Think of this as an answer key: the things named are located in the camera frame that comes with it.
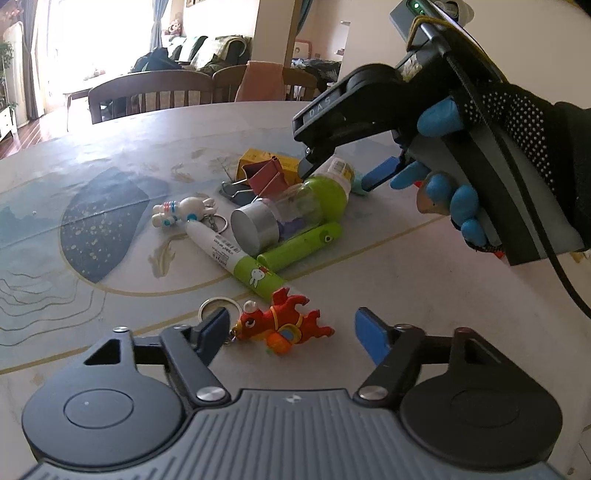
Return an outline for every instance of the wooden chair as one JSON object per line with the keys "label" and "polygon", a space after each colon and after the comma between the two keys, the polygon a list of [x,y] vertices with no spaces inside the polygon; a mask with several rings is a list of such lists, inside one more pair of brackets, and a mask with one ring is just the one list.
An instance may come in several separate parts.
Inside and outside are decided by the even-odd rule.
{"label": "wooden chair", "polygon": [[[125,115],[148,111],[146,95],[155,93],[155,110],[161,109],[160,92],[169,92],[168,107],[174,108],[175,92],[184,92],[182,106],[189,106],[189,92],[199,92],[198,104],[212,102],[213,80],[208,75],[191,70],[158,70],[155,72],[130,73],[94,87],[88,93],[88,104],[93,124],[103,121],[100,103],[125,98]],[[132,98],[137,104],[132,105]]]}
{"label": "wooden chair", "polygon": [[[238,87],[242,83],[246,65],[228,67],[213,75],[213,102],[233,102],[236,99]],[[298,98],[306,102],[314,98],[316,77],[301,69],[283,68],[283,83],[289,86],[288,98],[294,99],[295,87],[305,88],[304,95]]]}

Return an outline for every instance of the table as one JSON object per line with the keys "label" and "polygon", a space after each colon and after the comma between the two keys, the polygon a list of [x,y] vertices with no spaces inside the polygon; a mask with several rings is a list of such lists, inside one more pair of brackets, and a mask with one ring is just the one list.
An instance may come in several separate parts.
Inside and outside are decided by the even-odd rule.
{"label": "table", "polygon": [[[201,193],[214,196],[228,217],[233,207],[216,192],[244,151],[303,153],[290,129],[301,107],[229,103],[144,113],[0,162],[0,480],[32,465],[19,425],[22,408],[72,355],[117,325],[154,334],[195,323],[212,296],[251,298],[188,240],[171,244],[176,256],[161,275],[151,259],[176,231],[153,228],[151,207]],[[380,135],[338,153],[369,170],[396,152],[391,136]],[[414,197],[412,188],[387,186],[352,196],[343,238],[282,272],[320,307],[334,336],[283,358],[269,356],[260,343],[232,345],[218,354],[213,372],[232,394],[241,387],[352,391],[373,369],[353,330],[358,307],[431,335],[471,326],[559,401],[564,426],[551,461],[565,472],[591,423],[591,322],[546,262],[510,269],[473,252],[447,219],[419,214]],[[105,229],[108,236],[92,233]],[[568,255],[563,263],[590,301],[591,267]]]}
{"label": "table", "polygon": [[72,100],[78,100],[80,98],[88,97],[88,93],[96,86],[102,83],[112,80],[114,77],[109,75],[98,75],[91,79],[84,80],[80,85],[71,87],[64,92],[66,96],[66,131],[70,131],[70,107],[72,106]]}

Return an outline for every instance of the green marker pen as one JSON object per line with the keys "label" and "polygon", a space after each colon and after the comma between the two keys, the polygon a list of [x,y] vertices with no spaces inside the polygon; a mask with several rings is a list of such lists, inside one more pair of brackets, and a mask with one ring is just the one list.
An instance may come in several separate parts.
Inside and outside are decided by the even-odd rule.
{"label": "green marker pen", "polygon": [[337,240],[342,234],[343,228],[338,223],[325,223],[286,240],[279,246],[260,254],[256,259],[270,270],[279,272]]}
{"label": "green marker pen", "polygon": [[[186,231],[199,248],[263,300],[271,302],[273,292],[289,286],[283,278],[201,222],[188,221]],[[290,295],[297,293],[290,287]]]}

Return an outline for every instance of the yellow box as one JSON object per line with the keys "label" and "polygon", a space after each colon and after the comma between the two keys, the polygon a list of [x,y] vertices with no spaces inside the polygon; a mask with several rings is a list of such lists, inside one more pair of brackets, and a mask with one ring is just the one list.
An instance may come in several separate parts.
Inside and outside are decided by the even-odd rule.
{"label": "yellow box", "polygon": [[236,181],[243,180],[245,178],[244,170],[242,167],[251,163],[259,163],[262,161],[271,160],[273,157],[279,160],[283,173],[285,174],[285,181],[291,187],[296,183],[301,183],[301,178],[297,174],[297,166],[300,160],[292,157],[285,157],[272,152],[264,152],[257,150],[256,148],[249,148],[246,153],[240,158],[238,162],[238,169],[236,171]]}

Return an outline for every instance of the black cable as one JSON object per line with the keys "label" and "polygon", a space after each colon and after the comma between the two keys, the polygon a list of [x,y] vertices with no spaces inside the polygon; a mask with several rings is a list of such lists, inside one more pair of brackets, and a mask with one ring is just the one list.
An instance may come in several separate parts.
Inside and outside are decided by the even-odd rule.
{"label": "black cable", "polygon": [[447,60],[450,67],[457,75],[458,79],[462,83],[462,86],[466,89],[468,95],[470,96],[470,99],[474,102],[474,105],[476,106],[476,110],[482,116],[484,124],[486,125],[488,130],[490,130],[496,145],[499,147],[501,154],[503,155],[503,158],[505,159],[511,174],[513,175],[515,183],[517,184],[517,188],[519,190],[519,193],[521,194],[521,198],[523,200],[527,213],[530,214],[531,221],[534,224],[535,233],[537,233],[542,247],[544,248],[544,252],[546,253],[546,256],[548,256],[548,260],[550,260],[550,264],[554,268],[554,271],[556,272],[558,279],[560,280],[562,286],[569,294],[570,298],[573,300],[576,306],[579,307],[581,311],[591,319],[591,308],[584,302],[584,300],[575,290],[573,284],[570,282],[568,276],[564,272],[564,269],[562,268],[560,261],[556,257],[556,253],[554,252],[552,243],[550,242],[550,239],[546,234],[544,224],[542,223],[542,220],[538,215],[534,201],[532,200],[530,193],[527,189],[527,185],[525,184],[525,180],[523,179],[523,176],[519,171],[519,167],[517,166],[517,163],[515,162],[515,159],[513,158],[513,155],[511,154],[509,147],[507,146],[505,140],[503,139],[500,133],[499,126],[497,126],[497,124],[494,123],[494,120],[492,119],[490,113],[488,112],[488,109],[484,105],[482,97],[476,89],[476,86],[472,83],[472,81],[466,74],[465,70],[461,67],[457,59],[449,53],[445,54],[444,58]]}

